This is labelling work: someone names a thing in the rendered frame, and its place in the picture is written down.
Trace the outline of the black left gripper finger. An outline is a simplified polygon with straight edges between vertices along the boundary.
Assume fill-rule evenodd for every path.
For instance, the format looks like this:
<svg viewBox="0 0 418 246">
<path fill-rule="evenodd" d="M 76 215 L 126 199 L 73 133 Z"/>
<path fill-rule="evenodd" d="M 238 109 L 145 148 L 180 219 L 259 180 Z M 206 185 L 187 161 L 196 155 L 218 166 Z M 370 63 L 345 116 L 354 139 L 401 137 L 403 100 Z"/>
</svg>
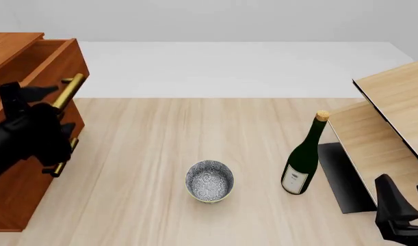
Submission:
<svg viewBox="0 0 418 246">
<path fill-rule="evenodd" d="M 47 86 L 47 87 L 22 87 L 20 89 L 20 95 L 24 98 L 26 102 L 40 102 L 46 98 L 49 94 L 59 90 L 57 85 Z"/>
<path fill-rule="evenodd" d="M 75 127 L 76 127 L 76 124 L 74 122 L 68 122 L 68 123 L 62 124 L 60 139 L 65 139 L 66 141 L 69 141 Z"/>
</svg>

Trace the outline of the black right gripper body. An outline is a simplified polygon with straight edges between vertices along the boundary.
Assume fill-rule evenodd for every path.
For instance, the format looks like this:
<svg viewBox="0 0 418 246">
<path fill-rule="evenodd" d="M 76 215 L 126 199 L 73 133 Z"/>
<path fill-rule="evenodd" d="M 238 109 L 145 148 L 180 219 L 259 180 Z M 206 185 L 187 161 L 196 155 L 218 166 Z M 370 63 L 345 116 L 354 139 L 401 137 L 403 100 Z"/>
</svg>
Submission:
<svg viewBox="0 0 418 246">
<path fill-rule="evenodd" d="M 376 215 L 375 223 L 383 237 L 388 241 L 418 241 L 418 225 L 410 222 L 418 219 L 418 215 L 404 217 L 386 217 Z"/>
</svg>

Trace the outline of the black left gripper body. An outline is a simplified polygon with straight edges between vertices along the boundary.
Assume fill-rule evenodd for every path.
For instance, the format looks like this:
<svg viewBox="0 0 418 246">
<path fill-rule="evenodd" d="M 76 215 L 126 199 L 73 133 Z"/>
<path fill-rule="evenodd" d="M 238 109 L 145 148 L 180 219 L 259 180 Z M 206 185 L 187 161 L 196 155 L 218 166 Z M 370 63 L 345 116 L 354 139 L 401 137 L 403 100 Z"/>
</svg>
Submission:
<svg viewBox="0 0 418 246">
<path fill-rule="evenodd" d="M 70 140 L 60 139 L 61 124 L 57 109 L 41 102 L 31 107 L 32 151 L 43 166 L 68 161 L 71 156 Z"/>
</svg>

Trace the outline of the long brass drawer handle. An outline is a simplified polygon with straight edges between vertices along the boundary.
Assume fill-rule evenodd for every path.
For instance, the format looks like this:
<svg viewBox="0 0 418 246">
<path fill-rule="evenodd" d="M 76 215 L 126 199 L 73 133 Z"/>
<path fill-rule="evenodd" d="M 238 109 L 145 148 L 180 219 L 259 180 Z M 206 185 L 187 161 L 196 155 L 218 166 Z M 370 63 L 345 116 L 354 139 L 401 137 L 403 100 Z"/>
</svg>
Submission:
<svg viewBox="0 0 418 246">
<path fill-rule="evenodd" d="M 75 94 L 79 91 L 85 81 L 86 77 L 81 73 L 77 73 L 74 77 L 61 80 L 62 83 L 66 84 L 66 87 L 52 104 L 52 106 L 57 109 L 57 115 L 64 112 L 66 106 L 68 106 L 69 102 L 74 98 Z"/>
</svg>

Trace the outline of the wooden drawer with interior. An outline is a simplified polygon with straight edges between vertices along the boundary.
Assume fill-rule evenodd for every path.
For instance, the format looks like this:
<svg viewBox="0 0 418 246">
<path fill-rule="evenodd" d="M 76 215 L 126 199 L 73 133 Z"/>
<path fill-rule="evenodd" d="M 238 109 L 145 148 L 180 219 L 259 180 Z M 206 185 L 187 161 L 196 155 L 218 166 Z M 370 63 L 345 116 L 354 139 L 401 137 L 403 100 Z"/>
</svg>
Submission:
<svg viewBox="0 0 418 246">
<path fill-rule="evenodd" d="M 37 40 L 3 67 L 0 67 L 0 85 L 13 81 L 21 87 L 50 87 L 59 90 L 49 94 L 42 101 L 53 103 L 66 84 L 61 80 L 81 73 L 88 77 L 89 71 L 76 39 Z M 0 100 L 0 121 L 4 120 Z"/>
</svg>

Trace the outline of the closed wooden drawer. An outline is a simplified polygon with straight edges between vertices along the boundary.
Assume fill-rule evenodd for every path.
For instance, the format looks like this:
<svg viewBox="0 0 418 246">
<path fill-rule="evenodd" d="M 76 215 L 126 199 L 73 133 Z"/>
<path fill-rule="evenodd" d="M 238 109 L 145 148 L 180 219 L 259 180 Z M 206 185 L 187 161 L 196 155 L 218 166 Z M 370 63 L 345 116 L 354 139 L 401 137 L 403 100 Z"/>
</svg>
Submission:
<svg viewBox="0 0 418 246">
<path fill-rule="evenodd" d="M 42 174 L 35 157 L 19 161 L 0 176 L 0 232 L 23 231 L 53 177 Z"/>
</svg>

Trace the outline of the wooden cabinet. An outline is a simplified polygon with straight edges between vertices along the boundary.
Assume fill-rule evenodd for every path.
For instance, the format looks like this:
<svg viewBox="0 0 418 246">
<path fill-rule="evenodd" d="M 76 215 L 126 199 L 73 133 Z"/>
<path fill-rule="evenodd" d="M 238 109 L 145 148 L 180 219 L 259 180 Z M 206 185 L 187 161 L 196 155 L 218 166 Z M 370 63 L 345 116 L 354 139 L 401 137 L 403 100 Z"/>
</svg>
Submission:
<svg viewBox="0 0 418 246">
<path fill-rule="evenodd" d="M 0 232 L 23 231 L 63 172 L 84 122 L 89 76 L 76 39 L 0 32 Z"/>
</svg>

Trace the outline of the pale wood shelf rack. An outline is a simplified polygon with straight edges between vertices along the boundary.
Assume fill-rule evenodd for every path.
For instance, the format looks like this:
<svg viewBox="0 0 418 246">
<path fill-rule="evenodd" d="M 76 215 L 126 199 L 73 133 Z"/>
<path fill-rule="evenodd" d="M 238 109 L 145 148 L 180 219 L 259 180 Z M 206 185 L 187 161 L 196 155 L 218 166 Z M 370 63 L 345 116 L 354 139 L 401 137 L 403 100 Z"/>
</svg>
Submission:
<svg viewBox="0 0 418 246">
<path fill-rule="evenodd" d="M 374 180 L 388 174 L 418 210 L 418 61 L 353 84 L 365 100 L 334 110 L 328 124 L 373 202 Z"/>
</svg>

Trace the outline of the dark green wine bottle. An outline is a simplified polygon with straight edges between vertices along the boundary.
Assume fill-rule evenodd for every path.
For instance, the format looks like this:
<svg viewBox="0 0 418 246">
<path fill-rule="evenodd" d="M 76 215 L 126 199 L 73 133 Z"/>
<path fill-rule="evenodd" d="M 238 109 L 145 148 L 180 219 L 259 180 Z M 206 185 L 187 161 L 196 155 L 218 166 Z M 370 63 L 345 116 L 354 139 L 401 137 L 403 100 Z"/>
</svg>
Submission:
<svg viewBox="0 0 418 246">
<path fill-rule="evenodd" d="M 280 183 L 290 194 L 303 194 L 318 166 L 317 147 L 327 120 L 315 116 L 304 141 L 296 147 L 287 159 Z"/>
</svg>

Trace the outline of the blue white patterned bowl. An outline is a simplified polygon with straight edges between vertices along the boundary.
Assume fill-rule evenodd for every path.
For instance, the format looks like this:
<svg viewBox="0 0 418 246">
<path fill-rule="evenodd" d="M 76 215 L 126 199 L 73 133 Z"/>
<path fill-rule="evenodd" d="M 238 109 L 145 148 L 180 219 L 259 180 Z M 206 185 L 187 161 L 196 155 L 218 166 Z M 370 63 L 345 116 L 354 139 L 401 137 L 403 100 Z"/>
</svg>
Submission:
<svg viewBox="0 0 418 246">
<path fill-rule="evenodd" d="M 185 175 L 187 192 L 205 204 L 222 201 L 232 192 L 234 184 L 233 172 L 219 161 L 199 161 Z"/>
</svg>

